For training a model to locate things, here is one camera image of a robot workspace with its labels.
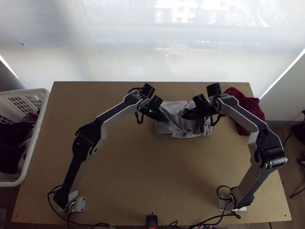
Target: window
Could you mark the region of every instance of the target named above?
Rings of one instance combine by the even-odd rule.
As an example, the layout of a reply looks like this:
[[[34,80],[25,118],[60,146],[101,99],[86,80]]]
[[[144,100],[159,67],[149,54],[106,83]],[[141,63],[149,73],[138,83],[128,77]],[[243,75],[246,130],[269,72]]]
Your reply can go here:
[[[182,22],[182,18],[176,18],[176,22]]]
[[[195,18],[188,18],[188,23],[194,23]]]
[[[178,12],[178,13],[182,13],[182,12],[183,12],[183,10],[184,10],[184,8],[183,8],[183,7],[178,7],[178,8],[177,8],[177,12]]]
[[[225,3],[225,2],[220,2],[220,3],[219,3],[219,7],[220,7],[220,8],[223,8],[223,7],[225,7],[225,6],[226,6],[226,3]]]
[[[196,12],[197,12],[197,8],[190,8],[190,9],[189,9],[189,12],[190,12],[190,13],[196,13]]]

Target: white roller blind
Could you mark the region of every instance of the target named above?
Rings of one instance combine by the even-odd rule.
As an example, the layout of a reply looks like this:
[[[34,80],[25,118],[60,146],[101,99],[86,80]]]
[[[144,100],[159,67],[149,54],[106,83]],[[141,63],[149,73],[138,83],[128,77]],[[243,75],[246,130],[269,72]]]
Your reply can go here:
[[[304,49],[301,0],[3,0],[0,55],[53,81],[250,82],[260,97]]]

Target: white wall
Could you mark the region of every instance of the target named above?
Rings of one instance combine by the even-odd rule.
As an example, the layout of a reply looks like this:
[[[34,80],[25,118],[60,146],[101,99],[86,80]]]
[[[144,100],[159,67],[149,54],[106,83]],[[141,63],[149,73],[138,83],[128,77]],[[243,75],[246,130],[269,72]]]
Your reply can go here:
[[[302,121],[305,110],[305,55],[262,97],[266,120]]]

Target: black stand leg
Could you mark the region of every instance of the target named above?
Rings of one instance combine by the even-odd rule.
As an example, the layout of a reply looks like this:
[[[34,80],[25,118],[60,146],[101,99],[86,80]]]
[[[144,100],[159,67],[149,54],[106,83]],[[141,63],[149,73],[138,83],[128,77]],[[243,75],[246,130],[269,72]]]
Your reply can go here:
[[[297,194],[300,194],[303,191],[305,191],[305,188],[303,188],[302,190],[296,192],[295,194],[291,194],[291,196],[289,196],[289,198],[291,199],[292,197],[296,196]]]
[[[298,162],[301,166],[305,167],[305,166],[301,163],[301,161],[300,161],[299,159],[297,159],[297,162]],[[296,192],[295,194],[291,194],[291,195],[289,196],[289,198],[291,199],[292,197],[294,197],[294,196],[300,194],[300,193],[303,192],[303,191],[305,191],[305,188],[303,188],[302,190]]]

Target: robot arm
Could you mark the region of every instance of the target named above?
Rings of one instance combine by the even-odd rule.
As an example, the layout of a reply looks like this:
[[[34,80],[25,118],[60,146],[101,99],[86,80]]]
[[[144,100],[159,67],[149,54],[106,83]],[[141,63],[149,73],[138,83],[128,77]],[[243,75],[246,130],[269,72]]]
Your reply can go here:
[[[107,128],[110,125],[123,116],[136,113],[137,111],[157,121],[168,122],[164,113],[159,111],[159,106],[163,100],[158,96],[150,99],[155,89],[149,84],[145,84],[139,90],[139,93],[128,93],[122,103],[99,115],[92,123],[82,126],[76,132],[76,138],[72,146],[73,159],[63,185],[56,191],[53,198],[66,213],[70,213],[75,207],[74,211],[84,210],[82,200],[85,199],[79,197],[77,189],[89,160],[99,152],[101,146],[106,141]]]
[[[228,115],[251,133],[248,141],[251,166],[241,183],[232,188],[230,196],[225,198],[232,200],[232,209],[249,206],[254,200],[255,191],[271,172],[286,164],[287,157],[279,137],[268,128],[265,122],[239,106],[236,98],[220,94],[219,84],[210,85],[207,87],[207,91],[210,103],[202,94],[198,95],[193,98],[196,108],[187,110],[182,117],[202,119],[219,114],[219,119],[221,116]]]

